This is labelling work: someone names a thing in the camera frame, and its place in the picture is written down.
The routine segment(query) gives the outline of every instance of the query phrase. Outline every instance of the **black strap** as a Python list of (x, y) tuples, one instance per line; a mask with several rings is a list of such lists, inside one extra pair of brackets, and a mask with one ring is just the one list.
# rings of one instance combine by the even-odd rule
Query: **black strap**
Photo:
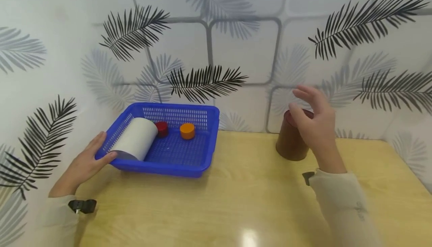
[(69, 201), (68, 206), (73, 210), (73, 212), (78, 213), (78, 211), (87, 214), (95, 212), (97, 201), (94, 199), (89, 199), (87, 201), (82, 200), (72, 200)]
[(315, 175), (315, 172), (305, 172), (303, 174), (301, 174), (304, 177), (304, 181), (306, 182), (307, 186), (310, 186), (309, 184), (309, 178), (312, 177), (313, 175)]

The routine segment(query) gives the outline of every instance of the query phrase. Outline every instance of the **sleeve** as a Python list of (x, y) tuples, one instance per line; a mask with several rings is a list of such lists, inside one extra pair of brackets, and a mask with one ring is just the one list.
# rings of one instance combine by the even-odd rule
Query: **sleeve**
[(365, 195), (353, 173), (330, 174), (318, 169), (309, 183), (339, 246), (382, 246)]
[(34, 231), (36, 247), (73, 247), (78, 214), (68, 206), (75, 196), (48, 198), (41, 208)]

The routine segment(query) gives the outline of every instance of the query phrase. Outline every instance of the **brown cup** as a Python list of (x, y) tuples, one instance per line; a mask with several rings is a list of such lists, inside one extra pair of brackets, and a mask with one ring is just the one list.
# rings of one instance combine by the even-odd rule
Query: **brown cup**
[[(303, 111), (309, 118), (314, 118), (312, 112), (307, 110)], [(290, 111), (286, 111), (283, 116), (284, 119), (280, 128), (281, 131), (279, 132), (279, 137), (276, 142), (276, 151), (285, 159), (301, 161), (306, 158), (309, 147), (303, 141)]]

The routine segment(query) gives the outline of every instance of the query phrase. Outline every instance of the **table surface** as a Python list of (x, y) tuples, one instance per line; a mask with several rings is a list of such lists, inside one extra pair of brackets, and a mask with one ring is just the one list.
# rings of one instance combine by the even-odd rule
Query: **table surface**
[[(78, 191), (96, 199), (81, 215), (79, 246), (333, 246), (302, 173), (312, 152), (290, 162), (275, 134), (219, 131), (211, 167), (200, 179), (105, 167)], [(383, 141), (338, 139), (346, 166), (369, 201), (386, 246), (432, 246), (432, 196)]]

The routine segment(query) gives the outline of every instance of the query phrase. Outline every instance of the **hand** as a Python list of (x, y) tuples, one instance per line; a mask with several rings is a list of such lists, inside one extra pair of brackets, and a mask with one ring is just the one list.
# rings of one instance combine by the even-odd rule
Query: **hand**
[(309, 86), (299, 85), (293, 94), (305, 100), (313, 109), (310, 119), (296, 104), (289, 109), (304, 142), (313, 151), (319, 168), (327, 173), (346, 173), (344, 162), (338, 152), (335, 140), (335, 111), (327, 102), (324, 94)]
[(60, 179), (54, 184), (48, 194), (49, 198), (59, 198), (69, 194), (74, 195), (80, 184), (96, 175), (105, 165), (109, 164), (117, 156), (111, 152), (99, 160), (95, 154), (106, 139), (106, 133), (100, 132), (87, 147), (69, 165)]

